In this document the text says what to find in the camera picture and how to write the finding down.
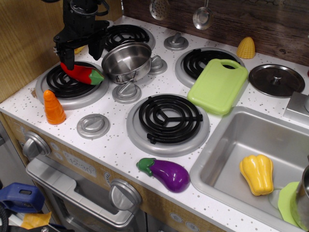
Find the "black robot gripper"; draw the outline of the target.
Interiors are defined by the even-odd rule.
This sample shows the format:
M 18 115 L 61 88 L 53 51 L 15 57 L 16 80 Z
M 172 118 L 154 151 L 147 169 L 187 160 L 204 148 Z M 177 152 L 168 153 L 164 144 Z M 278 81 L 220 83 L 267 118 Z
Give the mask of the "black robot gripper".
M 64 0 L 63 30 L 54 37 L 55 53 L 68 70 L 74 69 L 74 49 L 87 45 L 94 60 L 102 56 L 109 22 L 96 20 L 105 16 L 110 7 L 104 0 Z

